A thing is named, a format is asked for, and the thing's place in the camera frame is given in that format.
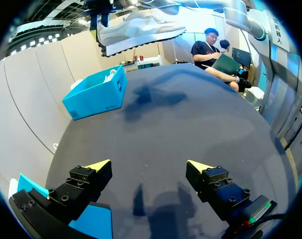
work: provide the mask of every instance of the white sneaker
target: white sneaker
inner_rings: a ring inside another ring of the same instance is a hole
[[[156,15],[133,12],[116,26],[97,25],[97,39],[103,56],[149,42],[162,41],[181,35],[185,27],[176,21],[162,20]]]

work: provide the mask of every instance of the table surface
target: table surface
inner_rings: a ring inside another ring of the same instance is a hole
[[[47,188],[76,165],[111,159],[113,177],[98,202],[112,210],[115,239],[220,238],[228,227],[185,178],[188,159],[229,170],[251,200],[285,212],[293,173],[280,141],[238,93],[192,64],[128,72],[122,108],[71,121]],[[267,232],[275,222],[264,225]]]

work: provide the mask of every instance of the black shoe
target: black shoe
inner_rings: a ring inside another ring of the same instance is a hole
[[[238,86],[239,86],[239,92],[244,92],[245,91],[245,88],[251,88],[251,83],[250,81],[248,80],[245,80],[243,78],[240,78],[240,81],[238,83]]]
[[[245,88],[251,88],[251,83],[250,83],[250,81],[245,80],[245,79],[240,78],[240,77],[239,77],[239,79],[240,79],[240,81],[239,81],[239,83],[238,83],[239,86],[243,86],[243,87],[245,87]]]

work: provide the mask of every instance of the shoe sole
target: shoe sole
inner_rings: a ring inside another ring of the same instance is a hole
[[[116,54],[119,54],[123,51],[133,49],[138,46],[173,39],[175,37],[178,37],[179,35],[182,35],[185,31],[186,31],[185,29],[180,29],[177,31],[133,37],[106,47],[100,43],[98,37],[97,37],[97,42],[99,47],[101,48],[102,56],[110,57],[110,56],[115,56]]]

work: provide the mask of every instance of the person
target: person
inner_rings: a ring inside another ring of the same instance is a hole
[[[221,52],[213,46],[217,41],[219,33],[214,28],[207,28],[204,33],[206,36],[206,41],[195,42],[191,50],[195,65],[219,78],[236,92],[239,91],[239,83],[246,88],[250,88],[251,84],[249,81],[239,78],[238,76],[227,75],[219,70],[212,68],[214,62],[221,55]]]
[[[227,40],[221,40],[219,43],[220,43],[221,48],[223,48],[222,49],[222,53],[223,53],[223,51],[229,52],[229,46],[230,46],[229,41],[227,41]]]

